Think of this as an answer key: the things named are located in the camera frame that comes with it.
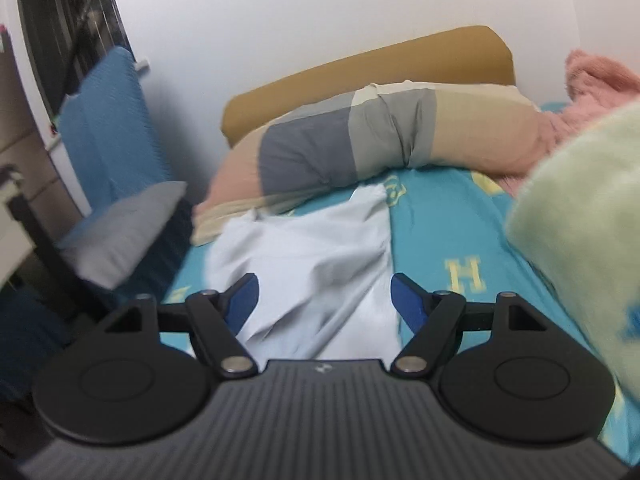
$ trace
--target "circular pad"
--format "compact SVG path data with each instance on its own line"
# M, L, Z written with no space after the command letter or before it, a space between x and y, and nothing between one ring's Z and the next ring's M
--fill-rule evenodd
M209 393L199 362L159 342L97 337L67 349L38 375L34 402L61 436L122 446L191 420Z
M540 357L510 359L495 369L498 386L521 399L550 399L564 392L569 380L563 366Z

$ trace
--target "pale green blanket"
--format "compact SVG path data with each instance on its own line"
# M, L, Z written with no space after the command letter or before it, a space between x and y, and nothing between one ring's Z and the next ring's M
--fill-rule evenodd
M506 232L640 399L640 102L594 123L541 163Z

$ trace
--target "teal bed sheet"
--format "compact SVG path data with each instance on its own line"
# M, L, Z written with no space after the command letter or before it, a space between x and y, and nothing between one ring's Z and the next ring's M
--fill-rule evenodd
M512 199L495 182L454 168L389 171L366 184L379 182L387 192L395 272L404 272L425 290L453 290L470 301L492 302L501 291L517 292L590 348L540 277L507 243L503 224ZM287 214L300 216L344 202L353 189L336 190ZM183 301L205 287L202 271L209 248L191 248L165 303ZM404 322L400 335L404 344L413 336ZM461 350L487 338L488 333L467 333ZM190 350L184 334L164 333L162 341ZM600 439L627 463L640 461L640 409L619 387Z

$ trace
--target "gray pillow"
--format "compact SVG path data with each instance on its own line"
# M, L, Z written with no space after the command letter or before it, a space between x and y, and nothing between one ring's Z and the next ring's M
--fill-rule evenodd
M61 248L84 280L113 290L135 270L186 191L186 182L161 182L111 205Z

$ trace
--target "black device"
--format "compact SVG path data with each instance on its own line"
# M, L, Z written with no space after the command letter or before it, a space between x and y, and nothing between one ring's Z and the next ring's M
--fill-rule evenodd
M30 480L619 479L596 440L609 371L512 292L471 303L402 274L392 300L415 336L378 360L270 361L235 334L258 298L140 297L53 359L34 402L53 436ZM462 334L491 330L458 353ZM196 359L159 331L190 332Z

